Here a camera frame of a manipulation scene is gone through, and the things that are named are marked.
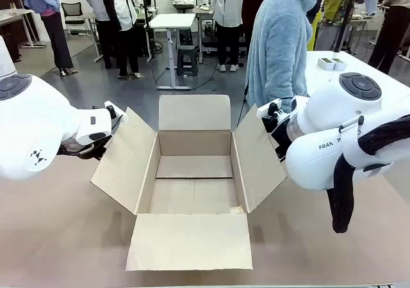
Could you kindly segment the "person in blue fleece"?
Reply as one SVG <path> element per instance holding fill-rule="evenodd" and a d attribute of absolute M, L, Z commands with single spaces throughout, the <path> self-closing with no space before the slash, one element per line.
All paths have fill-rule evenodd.
<path fill-rule="evenodd" d="M 247 103 L 281 99 L 290 113 L 294 96 L 307 96 L 307 44 L 313 29 L 306 16 L 317 0 L 263 0 L 256 14 L 245 84 Z"/>

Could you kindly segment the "black light stand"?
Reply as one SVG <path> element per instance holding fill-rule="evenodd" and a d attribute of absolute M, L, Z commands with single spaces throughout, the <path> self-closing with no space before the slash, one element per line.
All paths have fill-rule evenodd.
<path fill-rule="evenodd" d="M 146 36 L 146 42 L 147 42 L 147 59 L 146 62 L 150 62 L 154 57 L 154 48 L 152 44 L 152 39 L 150 38 L 150 19 L 149 19 L 149 14 L 148 14 L 148 7 L 147 7 L 147 1 L 143 0 L 143 10 L 144 10 L 144 15 L 145 15 L 145 36 Z"/>

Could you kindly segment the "person in yellow apron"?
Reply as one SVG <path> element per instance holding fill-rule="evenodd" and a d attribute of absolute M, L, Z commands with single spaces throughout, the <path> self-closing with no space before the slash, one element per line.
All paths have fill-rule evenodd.
<path fill-rule="evenodd" d="M 322 0 L 316 0 L 315 6 L 307 12 L 307 19 L 309 20 L 312 27 L 312 36 L 308 42 L 307 49 L 312 51 L 315 44 L 316 27 L 319 20 L 318 14 L 320 13 Z"/>

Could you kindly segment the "black stand pole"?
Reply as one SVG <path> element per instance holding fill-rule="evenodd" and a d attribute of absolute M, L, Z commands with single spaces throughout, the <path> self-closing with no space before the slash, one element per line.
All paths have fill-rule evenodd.
<path fill-rule="evenodd" d="M 345 13 L 343 15 L 343 20 L 337 33 L 336 44 L 333 46 L 333 52 L 337 53 L 341 51 L 342 41 L 345 34 L 345 30 L 349 21 L 350 13 L 353 9 L 354 0 L 347 0 Z"/>

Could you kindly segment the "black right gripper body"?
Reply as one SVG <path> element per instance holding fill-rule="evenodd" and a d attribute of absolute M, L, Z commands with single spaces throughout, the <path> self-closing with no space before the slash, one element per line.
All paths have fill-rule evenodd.
<path fill-rule="evenodd" d="M 271 115 L 262 118 L 266 132 L 276 142 L 275 152 L 280 161 L 286 157 L 286 152 L 290 146 L 290 139 L 287 134 L 287 125 L 290 121 L 290 114 L 282 109 L 272 112 Z"/>

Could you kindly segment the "person in blue shirt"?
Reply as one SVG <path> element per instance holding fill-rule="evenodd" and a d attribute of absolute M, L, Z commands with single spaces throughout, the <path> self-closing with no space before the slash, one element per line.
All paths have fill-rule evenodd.
<path fill-rule="evenodd" d="M 24 6 L 39 14 L 54 54 L 54 63 L 60 76 L 76 74 L 63 30 L 59 0 L 24 0 Z"/>

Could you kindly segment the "black mesh office chair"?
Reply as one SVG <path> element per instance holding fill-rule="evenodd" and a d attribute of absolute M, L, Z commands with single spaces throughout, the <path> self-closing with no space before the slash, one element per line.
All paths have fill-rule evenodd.
<path fill-rule="evenodd" d="M 61 3 L 61 8 L 64 15 L 64 23 L 67 28 L 67 34 L 71 35 L 86 35 L 90 36 L 90 30 L 83 18 L 82 4 L 76 3 Z"/>

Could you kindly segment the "person in white coat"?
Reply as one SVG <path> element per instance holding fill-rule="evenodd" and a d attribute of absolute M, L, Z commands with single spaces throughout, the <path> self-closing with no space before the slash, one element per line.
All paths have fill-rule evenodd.
<path fill-rule="evenodd" d="M 239 39 L 242 30 L 243 0 L 211 0 L 214 9 L 213 19 L 217 32 L 218 70 L 226 71 L 227 55 L 230 55 L 230 72 L 237 72 L 240 68 Z"/>

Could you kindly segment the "brown cardboard box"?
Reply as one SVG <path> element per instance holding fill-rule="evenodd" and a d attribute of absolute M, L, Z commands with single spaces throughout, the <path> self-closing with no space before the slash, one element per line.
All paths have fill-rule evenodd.
<path fill-rule="evenodd" d="M 92 184 L 135 215 L 129 271 L 251 269 L 247 216 L 286 174 L 256 110 L 227 95 L 163 95 L 159 129 L 134 111 Z"/>

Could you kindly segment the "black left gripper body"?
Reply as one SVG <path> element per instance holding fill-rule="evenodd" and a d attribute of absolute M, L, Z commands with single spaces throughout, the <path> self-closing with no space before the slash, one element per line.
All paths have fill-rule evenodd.
<path fill-rule="evenodd" d="M 94 142 L 94 149 L 83 154 L 82 159 L 96 159 L 100 160 L 106 151 L 105 145 L 111 140 L 112 135 L 109 135 L 101 140 Z"/>

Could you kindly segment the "black step stool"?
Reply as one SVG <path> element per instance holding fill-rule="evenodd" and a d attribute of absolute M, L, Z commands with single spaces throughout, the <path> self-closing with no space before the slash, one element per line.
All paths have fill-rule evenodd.
<path fill-rule="evenodd" d="M 182 45 L 177 50 L 177 76 L 191 73 L 193 77 L 198 74 L 196 48 L 194 45 Z"/>

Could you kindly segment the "person in dark maroon clothes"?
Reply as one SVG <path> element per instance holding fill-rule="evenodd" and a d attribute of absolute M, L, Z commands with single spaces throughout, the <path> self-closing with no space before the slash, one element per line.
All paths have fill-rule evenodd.
<path fill-rule="evenodd" d="M 247 44 L 247 54 L 250 53 L 250 42 L 256 14 L 263 0 L 243 0 L 242 3 L 242 22 L 245 41 Z"/>

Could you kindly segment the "person with black apron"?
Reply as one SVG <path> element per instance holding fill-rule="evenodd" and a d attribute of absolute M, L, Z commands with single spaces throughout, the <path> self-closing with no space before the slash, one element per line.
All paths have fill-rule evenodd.
<path fill-rule="evenodd" d="M 133 40 L 137 14 L 135 3 L 141 0 L 86 0 L 95 15 L 109 19 L 115 31 L 119 79 L 141 78 L 138 66 L 138 44 Z"/>

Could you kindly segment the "person in dark brown trousers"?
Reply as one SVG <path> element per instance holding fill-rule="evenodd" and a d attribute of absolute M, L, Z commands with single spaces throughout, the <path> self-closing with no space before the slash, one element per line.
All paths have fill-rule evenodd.
<path fill-rule="evenodd" d="M 410 0 L 383 0 L 389 9 L 368 64 L 389 74 L 400 43 L 410 25 Z"/>

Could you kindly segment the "grey background desk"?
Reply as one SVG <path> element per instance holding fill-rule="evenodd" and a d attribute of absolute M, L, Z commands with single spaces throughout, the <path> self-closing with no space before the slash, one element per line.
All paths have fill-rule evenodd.
<path fill-rule="evenodd" d="M 27 10 L 24 8 L 12 8 L 0 10 L 0 27 L 12 22 L 21 21 L 24 32 L 26 34 L 27 42 L 22 44 L 22 48 L 27 49 L 43 49 L 46 48 L 46 45 L 41 44 L 39 40 L 33 41 L 31 36 L 35 36 L 33 28 L 30 25 L 28 20 L 28 14 L 32 14 L 32 10 Z"/>

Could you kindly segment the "small white standing desk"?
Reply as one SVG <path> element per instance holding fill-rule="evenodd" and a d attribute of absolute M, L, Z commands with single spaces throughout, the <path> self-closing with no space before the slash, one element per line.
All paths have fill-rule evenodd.
<path fill-rule="evenodd" d="M 153 30 L 166 29 L 167 45 L 168 45 L 168 69 L 170 70 L 170 84 L 168 86 L 156 86 L 157 90 L 176 90 L 176 91 L 190 91 L 190 86 L 179 86 L 176 83 L 176 73 L 174 65 L 174 43 L 172 40 L 172 29 L 190 28 L 193 24 L 195 15 L 193 13 L 164 13 L 155 16 L 147 24 L 147 28 Z"/>

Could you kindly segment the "large white table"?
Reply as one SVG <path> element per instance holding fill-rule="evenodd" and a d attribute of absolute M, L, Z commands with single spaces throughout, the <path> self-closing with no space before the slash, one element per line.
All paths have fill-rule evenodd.
<path fill-rule="evenodd" d="M 382 90 L 382 109 L 389 105 L 400 102 L 401 100 L 410 100 L 410 88 L 400 81 L 382 73 L 349 55 L 346 52 L 333 51 L 308 51 L 306 62 L 306 84 L 307 92 L 312 95 L 320 86 L 326 85 L 334 78 L 338 78 L 342 71 L 323 70 L 317 65 L 319 58 L 336 58 L 347 64 L 345 72 L 357 72 L 372 78 Z"/>

